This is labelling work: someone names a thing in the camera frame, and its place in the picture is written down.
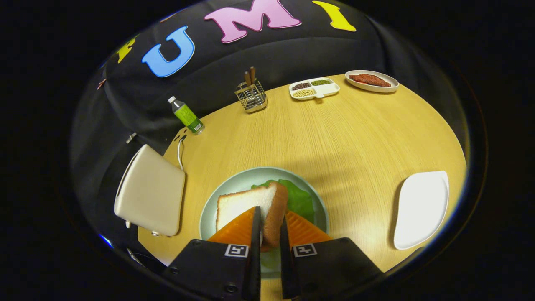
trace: plastic bottle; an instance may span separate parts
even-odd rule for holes
[[[176,97],[172,96],[169,98],[169,103],[173,109],[173,114],[175,114],[185,126],[188,127],[195,135],[202,133],[204,130],[204,124],[193,114],[193,112],[188,108],[188,106],[179,101]]]

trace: letter m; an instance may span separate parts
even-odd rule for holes
[[[262,30],[264,15],[269,19],[267,24],[270,28],[293,27],[301,24],[301,21],[292,15],[279,3],[280,0],[254,0],[250,11],[224,7],[211,12],[204,20],[214,20],[221,31],[221,42],[230,43],[247,35],[247,31],[238,29],[234,23],[241,24],[254,31]]]

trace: soybean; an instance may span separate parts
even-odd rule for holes
[[[305,96],[312,96],[314,95],[314,91],[313,90],[300,90],[300,91],[297,91],[293,94],[294,97],[305,97]]]

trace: table surface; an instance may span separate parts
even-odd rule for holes
[[[186,185],[179,232],[154,237],[139,227],[140,243],[170,264],[186,244],[200,238],[204,204],[225,180],[245,169],[287,169],[319,193],[333,238],[349,237],[383,272],[415,249],[393,245],[403,181],[417,172],[444,170],[449,180],[446,224],[456,208],[466,171],[457,137],[420,96],[400,85],[394,93],[358,89],[345,76],[329,76],[340,91],[323,99],[297,101],[288,85],[266,92],[267,107],[247,114],[236,102],[201,121],[206,128],[187,134],[181,148]],[[178,166],[178,139],[164,157]],[[262,300],[282,298],[280,279],[262,280]]]

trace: white toaster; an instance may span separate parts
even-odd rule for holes
[[[132,157],[117,188],[115,215],[152,231],[173,236],[179,230],[186,174],[143,145]]]

